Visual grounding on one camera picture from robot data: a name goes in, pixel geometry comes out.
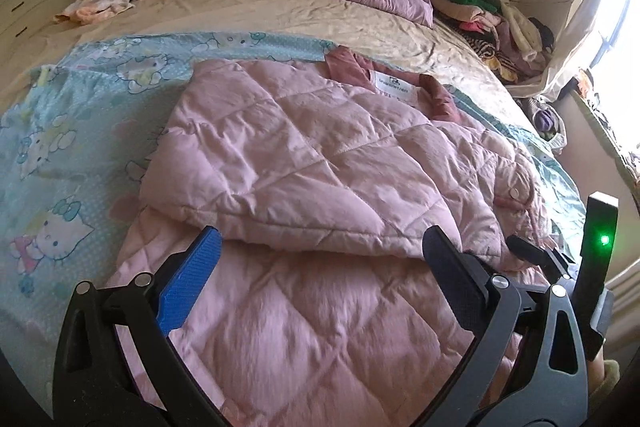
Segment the pink quilted jacket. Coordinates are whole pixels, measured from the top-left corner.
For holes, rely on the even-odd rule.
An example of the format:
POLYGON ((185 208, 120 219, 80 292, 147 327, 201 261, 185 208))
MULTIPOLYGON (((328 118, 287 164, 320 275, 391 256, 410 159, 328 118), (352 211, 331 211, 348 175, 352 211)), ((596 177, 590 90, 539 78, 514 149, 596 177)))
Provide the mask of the pink quilted jacket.
POLYGON ((221 233, 170 341, 234 425, 416 419, 472 339, 423 259, 432 225, 519 282, 541 279, 506 246, 553 242, 526 148, 432 78, 408 77, 410 103, 375 91, 383 72, 345 48, 201 62, 146 168, 112 283, 221 233))

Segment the bag with purple clothes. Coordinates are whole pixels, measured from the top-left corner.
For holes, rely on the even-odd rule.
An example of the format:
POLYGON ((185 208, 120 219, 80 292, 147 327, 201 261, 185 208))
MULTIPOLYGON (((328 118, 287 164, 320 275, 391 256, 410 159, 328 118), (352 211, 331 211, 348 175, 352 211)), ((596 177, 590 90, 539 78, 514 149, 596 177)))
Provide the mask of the bag with purple clothes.
POLYGON ((552 152, 560 155, 567 146, 567 135, 564 120, 556 109, 538 98, 517 98, 515 102, 552 152))

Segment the pile of assorted clothes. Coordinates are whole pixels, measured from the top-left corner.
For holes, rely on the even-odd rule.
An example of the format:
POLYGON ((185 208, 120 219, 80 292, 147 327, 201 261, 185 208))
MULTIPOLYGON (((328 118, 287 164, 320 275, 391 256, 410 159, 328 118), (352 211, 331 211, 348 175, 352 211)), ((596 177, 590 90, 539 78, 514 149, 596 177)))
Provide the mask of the pile of assorted clothes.
POLYGON ((542 74, 555 38, 510 0, 431 0, 435 14, 456 32, 506 86, 542 74))

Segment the teal Hello Kitty blanket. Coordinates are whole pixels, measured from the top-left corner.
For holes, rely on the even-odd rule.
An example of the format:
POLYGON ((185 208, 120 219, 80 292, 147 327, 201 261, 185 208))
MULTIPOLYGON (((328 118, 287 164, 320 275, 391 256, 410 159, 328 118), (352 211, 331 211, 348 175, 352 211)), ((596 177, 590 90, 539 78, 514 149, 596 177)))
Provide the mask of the teal Hello Kitty blanket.
POLYGON ((1 119, 1 348, 43 407, 68 299, 105 282, 142 174, 193 65, 321 60, 332 42, 264 32, 178 32, 74 46, 27 72, 1 119))

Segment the beige bed sheet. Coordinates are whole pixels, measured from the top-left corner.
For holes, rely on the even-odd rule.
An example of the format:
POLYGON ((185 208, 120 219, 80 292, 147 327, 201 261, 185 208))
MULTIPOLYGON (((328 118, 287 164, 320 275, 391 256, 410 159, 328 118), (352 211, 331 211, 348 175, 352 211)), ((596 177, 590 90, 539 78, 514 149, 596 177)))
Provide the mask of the beige bed sheet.
POLYGON ((332 41, 398 68, 423 72, 462 91, 503 124, 532 127, 506 87, 442 22, 426 27, 344 0, 141 0, 89 26, 46 23, 1 52, 1 105, 20 101, 29 71, 55 63, 79 43, 170 32, 244 31, 332 41))

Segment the window with dark frame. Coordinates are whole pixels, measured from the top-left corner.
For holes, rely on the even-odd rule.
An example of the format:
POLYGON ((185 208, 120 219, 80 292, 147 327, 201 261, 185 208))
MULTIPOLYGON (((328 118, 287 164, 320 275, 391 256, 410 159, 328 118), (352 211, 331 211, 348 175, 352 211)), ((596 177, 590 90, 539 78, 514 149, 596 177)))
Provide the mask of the window with dark frame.
POLYGON ((639 183, 639 0, 598 0, 586 103, 631 183, 639 183))

